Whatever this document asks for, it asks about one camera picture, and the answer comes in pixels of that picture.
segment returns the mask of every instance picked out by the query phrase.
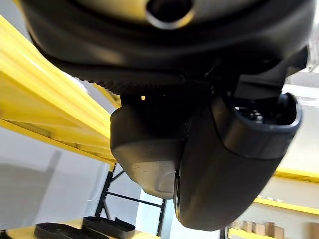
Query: black tray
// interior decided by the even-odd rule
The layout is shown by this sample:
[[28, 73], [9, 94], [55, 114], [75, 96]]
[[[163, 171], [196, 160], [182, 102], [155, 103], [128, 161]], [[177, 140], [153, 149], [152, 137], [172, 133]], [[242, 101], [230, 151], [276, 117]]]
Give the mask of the black tray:
[[97, 239], [106, 239], [106, 235], [119, 239], [130, 239], [134, 236], [135, 226], [118, 218], [113, 221], [106, 218], [85, 217], [82, 230]]
[[34, 234], [41, 239], [92, 239], [80, 229], [60, 223], [37, 224]]

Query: black metal frame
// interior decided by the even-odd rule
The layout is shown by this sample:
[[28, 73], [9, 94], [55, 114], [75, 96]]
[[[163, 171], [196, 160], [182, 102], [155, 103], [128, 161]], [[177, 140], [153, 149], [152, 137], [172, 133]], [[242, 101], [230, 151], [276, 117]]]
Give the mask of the black metal frame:
[[104, 209], [105, 214], [106, 214], [106, 218], [110, 219], [109, 209], [108, 209], [108, 207], [106, 205], [106, 202], [105, 202], [106, 196], [108, 194], [116, 196], [116, 197], [119, 197], [119, 198], [124, 198], [124, 199], [127, 199], [127, 200], [131, 200], [131, 201], [148, 204], [148, 205], [151, 205], [151, 206], [154, 206], [154, 207], [159, 207], [160, 208], [160, 215], [159, 215], [159, 224], [158, 224], [158, 229], [157, 229], [157, 232], [156, 232], [156, 236], [160, 237], [161, 236], [162, 227], [163, 227], [163, 219], [164, 219], [165, 208], [166, 208], [166, 199], [163, 199], [163, 202], [160, 205], [160, 204], [156, 204], [156, 203], [151, 203], [151, 202], [139, 200], [139, 199], [136, 199], [136, 198], [127, 197], [127, 196], [124, 196], [124, 195], [121, 195], [121, 194], [116, 194], [116, 193], [109, 192], [110, 184], [124, 173], [124, 171], [122, 170], [116, 176], [113, 177], [115, 166], [113, 168], [113, 171], [109, 171], [108, 176], [106, 177], [106, 180], [105, 180], [105, 183], [104, 183], [104, 187], [103, 187], [103, 190], [102, 190], [102, 193], [101, 193], [101, 196], [100, 196], [100, 200], [99, 200], [98, 206], [97, 206], [96, 211], [95, 211], [95, 216], [99, 218], [101, 216], [102, 210]]

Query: circular opening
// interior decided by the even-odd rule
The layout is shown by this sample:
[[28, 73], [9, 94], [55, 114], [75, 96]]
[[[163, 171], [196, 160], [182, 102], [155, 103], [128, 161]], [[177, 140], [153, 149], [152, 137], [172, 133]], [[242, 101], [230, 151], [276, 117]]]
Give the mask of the circular opening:
[[192, 7], [191, 0], [150, 0], [146, 10], [159, 21], [175, 22], [185, 17]]

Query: yellow shelf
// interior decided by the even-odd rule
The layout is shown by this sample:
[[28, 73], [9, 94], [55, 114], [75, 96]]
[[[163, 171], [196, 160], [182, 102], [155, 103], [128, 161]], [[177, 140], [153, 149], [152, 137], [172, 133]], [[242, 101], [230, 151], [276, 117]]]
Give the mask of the yellow shelf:
[[291, 170], [286, 168], [278, 168], [276, 170], [275, 176], [319, 184], [319, 173], [304, 172], [304, 171]]
[[0, 126], [110, 164], [110, 114], [0, 16]]
[[263, 205], [284, 208], [284, 209], [288, 209], [288, 210], [298, 211], [298, 212], [302, 212], [302, 213], [309, 213], [309, 214], [319, 216], [319, 209], [316, 209], [316, 208], [297, 206], [297, 205], [293, 205], [293, 204], [276, 202], [276, 201], [263, 199], [263, 198], [256, 198], [254, 200], [254, 203], [259, 203], [259, 204], [263, 204]]
[[93, 83], [93, 86], [106, 98], [108, 99], [111, 104], [117, 109], [121, 107], [121, 99], [119, 95], [115, 95], [112, 92], [104, 89], [103, 87], [99, 86], [96, 83]]
[[248, 239], [274, 239], [273, 237], [261, 236], [261, 235], [255, 234], [255, 233], [248, 233], [244, 230], [230, 228], [228, 231], [228, 237], [232, 238], [233, 235], [239, 236], [242, 238], [248, 238]]

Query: cardboard box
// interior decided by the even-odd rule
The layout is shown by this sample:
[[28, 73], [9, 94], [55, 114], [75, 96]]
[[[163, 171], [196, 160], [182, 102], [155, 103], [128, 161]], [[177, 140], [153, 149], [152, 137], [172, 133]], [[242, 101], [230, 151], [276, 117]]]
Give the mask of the cardboard box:
[[258, 224], [258, 223], [252, 223], [252, 231], [255, 234], [264, 236], [265, 235], [265, 225]]
[[252, 232], [252, 227], [253, 227], [253, 225], [252, 225], [252, 223], [250, 223], [250, 222], [247, 222], [247, 221], [244, 221], [243, 222], [243, 230], [244, 231], [246, 231], [246, 232], [248, 232], [248, 233], [251, 233]]
[[319, 223], [309, 223], [309, 239], [319, 239]]
[[266, 235], [276, 239], [284, 239], [285, 230], [274, 223], [266, 223]]
[[240, 229], [240, 222], [238, 220], [235, 220], [231, 224], [232, 228]]

